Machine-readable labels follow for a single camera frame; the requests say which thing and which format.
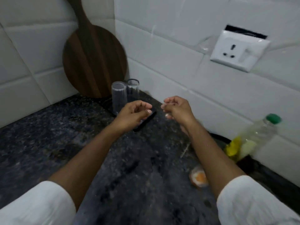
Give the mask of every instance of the tiled wall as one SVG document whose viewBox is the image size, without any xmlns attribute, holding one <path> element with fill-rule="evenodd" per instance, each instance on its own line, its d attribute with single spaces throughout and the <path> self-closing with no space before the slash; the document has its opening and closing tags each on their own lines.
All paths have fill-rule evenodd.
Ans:
<svg viewBox="0 0 300 225">
<path fill-rule="evenodd" d="M 115 32 L 114 0 L 82 0 L 93 24 Z M 0 0 L 0 127 L 77 91 L 62 50 L 77 28 L 66 0 Z"/>
<path fill-rule="evenodd" d="M 230 139 L 280 115 L 279 134 L 255 158 L 300 186 L 299 0 L 115 0 L 115 19 L 130 77 L 160 102 L 188 99 L 207 129 Z M 251 73 L 209 60 L 227 24 L 272 41 Z"/>
</svg>

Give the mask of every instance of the cutting board handle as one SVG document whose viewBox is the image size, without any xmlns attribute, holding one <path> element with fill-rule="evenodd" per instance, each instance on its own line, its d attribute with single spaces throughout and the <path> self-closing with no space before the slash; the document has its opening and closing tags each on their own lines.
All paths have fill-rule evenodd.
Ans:
<svg viewBox="0 0 300 225">
<path fill-rule="evenodd" d="M 81 0 L 67 0 L 71 7 L 73 8 L 79 29 L 84 29 L 86 26 L 92 26 L 91 22 L 89 21 L 88 17 L 86 16 Z"/>
</svg>

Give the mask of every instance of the electrical outlet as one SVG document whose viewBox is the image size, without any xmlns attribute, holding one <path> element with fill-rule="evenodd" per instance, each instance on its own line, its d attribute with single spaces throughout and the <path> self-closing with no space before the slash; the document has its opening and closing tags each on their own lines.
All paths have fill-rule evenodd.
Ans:
<svg viewBox="0 0 300 225">
<path fill-rule="evenodd" d="M 249 72 L 269 44 L 265 39 L 223 30 L 210 60 Z"/>
</svg>

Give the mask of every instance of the person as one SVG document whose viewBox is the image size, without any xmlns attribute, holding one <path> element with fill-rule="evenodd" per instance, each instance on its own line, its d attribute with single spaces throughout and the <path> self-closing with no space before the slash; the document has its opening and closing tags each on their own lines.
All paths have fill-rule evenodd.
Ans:
<svg viewBox="0 0 300 225">
<path fill-rule="evenodd" d="M 218 147 L 196 120 L 187 100 L 174 96 L 161 106 L 190 138 L 217 199 L 222 225 L 300 224 L 299 216 L 254 181 Z M 100 134 L 48 181 L 41 182 L 0 210 L 1 224 L 72 224 L 111 144 L 151 114 L 152 105 L 128 103 Z"/>
</svg>

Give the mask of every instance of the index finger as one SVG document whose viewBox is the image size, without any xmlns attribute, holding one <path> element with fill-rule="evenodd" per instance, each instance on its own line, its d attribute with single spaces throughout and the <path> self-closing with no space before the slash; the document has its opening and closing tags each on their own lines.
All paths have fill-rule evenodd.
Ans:
<svg viewBox="0 0 300 225">
<path fill-rule="evenodd" d="M 141 101 L 141 100 L 130 102 L 128 105 L 129 105 L 130 109 L 132 110 L 132 112 L 135 112 L 135 110 L 138 107 L 144 107 L 146 109 L 151 109 L 152 108 L 152 105 L 150 103 L 147 103 L 147 102 L 144 102 L 144 101 Z"/>
<path fill-rule="evenodd" d="M 183 101 L 185 101 L 185 99 L 179 96 L 168 97 L 164 100 L 165 103 L 173 102 L 173 103 L 178 103 L 178 105 L 182 104 Z"/>
</svg>

